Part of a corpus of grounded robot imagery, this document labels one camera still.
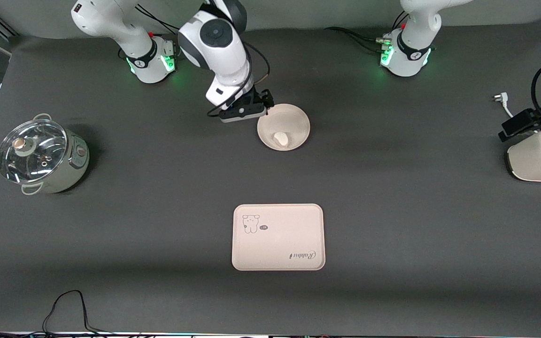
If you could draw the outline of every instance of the pot control panel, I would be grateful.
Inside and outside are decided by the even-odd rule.
[[[70,154],[70,165],[74,169],[81,169],[85,166],[88,158],[89,148],[86,146],[84,139],[77,136],[72,136],[72,153]]]

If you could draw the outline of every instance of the cooking pot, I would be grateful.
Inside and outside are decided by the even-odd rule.
[[[24,195],[52,194],[75,184],[89,163],[89,148],[49,114],[17,126],[0,145],[0,173]]]

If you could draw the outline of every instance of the white plug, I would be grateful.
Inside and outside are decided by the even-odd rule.
[[[494,101],[502,102],[502,107],[506,113],[509,114],[509,117],[513,117],[513,114],[511,114],[509,110],[509,94],[507,92],[501,92],[498,95],[494,95]]]

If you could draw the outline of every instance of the pot handle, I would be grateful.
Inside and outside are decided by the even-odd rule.
[[[32,119],[33,119],[33,120],[38,120],[41,116],[47,116],[46,120],[52,121],[51,115],[49,115],[49,114],[39,114],[39,115],[37,115],[36,117],[33,117]]]
[[[43,189],[43,182],[37,184],[23,184],[22,185],[22,194],[27,196],[32,196],[38,194],[39,191]]]

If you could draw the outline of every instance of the pot lid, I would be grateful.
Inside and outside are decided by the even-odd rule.
[[[0,173],[17,184],[41,180],[64,160],[67,142],[64,128],[52,120],[25,122],[0,145]]]

